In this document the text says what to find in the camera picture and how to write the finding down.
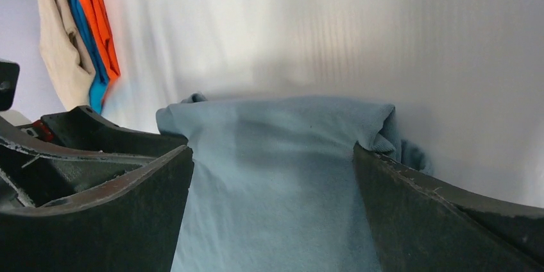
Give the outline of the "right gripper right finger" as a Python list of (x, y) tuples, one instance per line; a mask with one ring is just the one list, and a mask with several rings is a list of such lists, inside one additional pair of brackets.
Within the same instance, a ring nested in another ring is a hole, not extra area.
[(475, 194), (360, 145), (353, 168), (383, 271), (542, 271), (543, 209)]

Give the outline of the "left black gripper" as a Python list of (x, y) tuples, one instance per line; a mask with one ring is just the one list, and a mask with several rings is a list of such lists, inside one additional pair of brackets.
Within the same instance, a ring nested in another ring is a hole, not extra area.
[[(1, 107), (15, 98), (19, 64), (1, 59)], [(87, 106), (15, 126), (1, 119), (1, 208), (37, 208), (146, 166), (187, 144), (181, 135), (120, 127)]]

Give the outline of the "grey-blue t-shirt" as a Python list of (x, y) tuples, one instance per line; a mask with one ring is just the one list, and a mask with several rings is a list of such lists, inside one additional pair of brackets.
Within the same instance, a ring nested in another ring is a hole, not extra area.
[(193, 94), (156, 118), (194, 162), (173, 271), (379, 271), (354, 146), (432, 172), (390, 104)]

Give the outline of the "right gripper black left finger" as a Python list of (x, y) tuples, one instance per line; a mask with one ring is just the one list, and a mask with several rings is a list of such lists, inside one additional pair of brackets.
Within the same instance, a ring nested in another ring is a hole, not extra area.
[(42, 207), (1, 213), (2, 271), (169, 271), (194, 164), (180, 146)]

